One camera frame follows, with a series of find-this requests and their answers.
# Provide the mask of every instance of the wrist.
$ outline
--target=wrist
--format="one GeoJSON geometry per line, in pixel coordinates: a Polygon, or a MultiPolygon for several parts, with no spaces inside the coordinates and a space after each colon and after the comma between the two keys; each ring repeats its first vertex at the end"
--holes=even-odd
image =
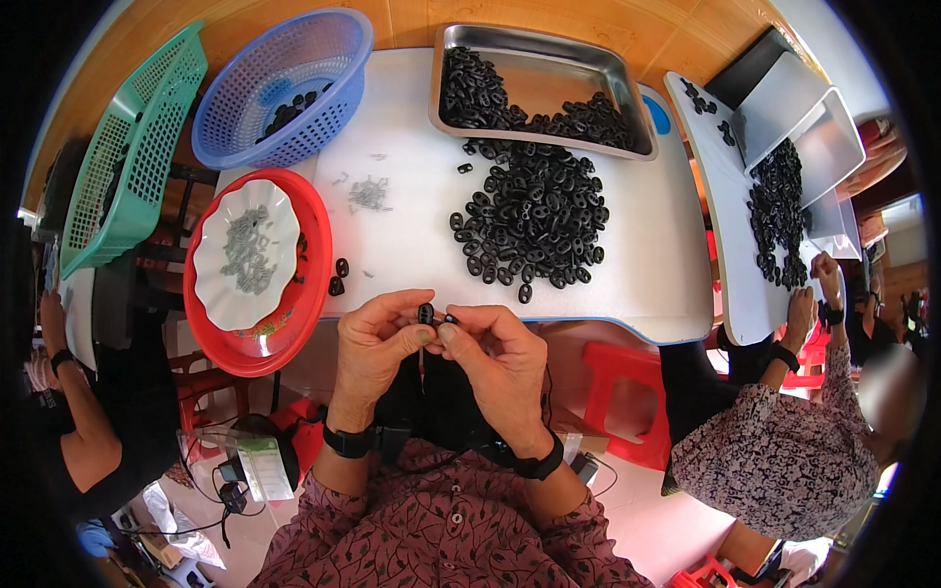
{"type": "Polygon", "coordinates": [[[503,440],[519,459],[545,459],[552,453],[552,447],[555,445],[552,434],[542,422],[536,426],[527,427],[523,435],[516,435],[511,439],[503,437],[503,440]]]}
{"type": "Polygon", "coordinates": [[[46,354],[48,354],[50,358],[67,347],[65,341],[59,339],[43,340],[43,344],[45,344],[46,354]]]}
{"type": "Polygon", "coordinates": [[[796,340],[793,337],[785,335],[783,339],[778,343],[782,348],[787,349],[795,356],[801,352],[801,349],[804,347],[804,341],[806,340],[806,335],[804,335],[800,340],[796,340]]]}
{"type": "Polygon", "coordinates": [[[330,399],[326,425],[334,433],[358,434],[373,424],[374,414],[375,402],[352,399],[335,390],[330,399]]]}

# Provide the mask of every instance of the black wristband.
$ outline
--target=black wristband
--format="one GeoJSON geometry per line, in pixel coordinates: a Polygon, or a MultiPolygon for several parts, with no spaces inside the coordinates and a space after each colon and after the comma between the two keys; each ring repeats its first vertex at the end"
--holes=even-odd
{"type": "Polygon", "coordinates": [[[824,316],[826,317],[827,326],[833,326],[833,325],[839,325],[840,323],[842,323],[843,318],[846,316],[846,313],[843,311],[843,309],[836,310],[836,309],[831,309],[830,307],[827,307],[826,313],[824,314],[824,316]]]}
{"type": "Polygon", "coordinates": [[[774,342],[772,345],[772,359],[780,359],[788,364],[788,368],[797,373],[801,369],[801,364],[797,361],[797,356],[792,354],[789,349],[781,346],[780,342],[774,342]]]}
{"type": "Polygon", "coordinates": [[[346,433],[345,431],[334,433],[324,421],[324,442],[340,457],[359,459],[373,448],[375,429],[370,425],[362,433],[346,433]]]}
{"type": "Polygon", "coordinates": [[[549,474],[556,471],[559,466],[562,465],[562,455],[565,447],[563,447],[562,441],[559,440],[559,437],[555,435],[549,427],[546,427],[546,429],[549,431],[550,435],[552,435],[552,451],[543,459],[536,459],[534,457],[517,459],[513,470],[519,474],[520,477],[526,478],[527,480],[539,480],[544,482],[546,478],[549,477],[549,474]]]}
{"type": "Polygon", "coordinates": [[[75,356],[72,355],[72,352],[68,349],[62,349],[53,356],[50,360],[50,364],[53,368],[53,375],[58,379],[58,367],[62,364],[63,361],[74,361],[75,356]]]}

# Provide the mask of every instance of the floral patterned shirt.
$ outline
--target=floral patterned shirt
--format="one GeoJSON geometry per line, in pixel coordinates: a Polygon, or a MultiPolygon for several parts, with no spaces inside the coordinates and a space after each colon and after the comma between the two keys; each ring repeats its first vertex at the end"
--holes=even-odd
{"type": "Polygon", "coordinates": [[[827,347],[823,404],[763,384],[672,451],[679,486],[753,531],[806,541],[835,531],[882,473],[863,445],[869,426],[850,380],[850,347],[827,347]]]}
{"type": "Polygon", "coordinates": [[[473,452],[449,456],[412,439],[400,469],[371,463],[366,497],[307,476],[297,515],[250,586],[652,586],[612,553],[591,492],[536,527],[513,471],[473,452]]]}

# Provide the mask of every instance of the hand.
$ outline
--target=hand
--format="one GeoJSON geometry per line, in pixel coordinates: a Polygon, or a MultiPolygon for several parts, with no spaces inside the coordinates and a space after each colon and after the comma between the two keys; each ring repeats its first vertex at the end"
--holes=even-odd
{"type": "Polygon", "coordinates": [[[839,297],[839,264],[837,261],[830,257],[829,253],[821,253],[810,263],[810,276],[820,281],[823,289],[823,299],[830,305],[830,308],[841,310],[843,301],[839,297]]]}
{"type": "Polygon", "coordinates": [[[434,297],[434,290],[382,294],[340,319],[337,383],[327,413],[331,431],[361,433],[370,425],[399,363],[435,339],[435,329],[415,318],[434,297]]]}
{"type": "Polygon", "coordinates": [[[788,332],[784,334],[781,346],[796,356],[807,341],[807,333],[816,324],[817,301],[814,300],[814,289],[809,286],[798,288],[790,295],[788,332]]]}
{"type": "Polygon", "coordinates": [[[553,439],[542,423],[546,342],[502,306],[449,306],[457,325],[438,327],[443,356],[467,373],[490,426],[521,459],[543,459],[553,439]]]}
{"type": "Polygon", "coordinates": [[[65,311],[62,309],[62,297],[58,292],[42,293],[40,324],[42,325],[42,342],[45,343],[46,352],[51,358],[66,348],[65,311]]]}

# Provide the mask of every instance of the cardboard box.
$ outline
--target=cardboard box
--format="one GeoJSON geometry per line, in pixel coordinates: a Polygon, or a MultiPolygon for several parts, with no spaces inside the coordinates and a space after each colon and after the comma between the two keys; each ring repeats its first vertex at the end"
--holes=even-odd
{"type": "Polygon", "coordinates": [[[576,453],[591,453],[597,457],[603,457],[608,449],[607,435],[589,426],[571,410],[561,406],[552,407],[550,428],[566,446],[568,463],[571,463],[576,453]]]}
{"type": "MultiPolygon", "coordinates": [[[[157,529],[156,525],[149,524],[144,526],[144,531],[159,532],[160,530],[157,529]]],[[[165,535],[142,534],[140,535],[140,542],[153,557],[157,558],[157,561],[170,569],[176,567],[176,564],[183,558],[180,550],[173,547],[167,541],[165,535]]]]}

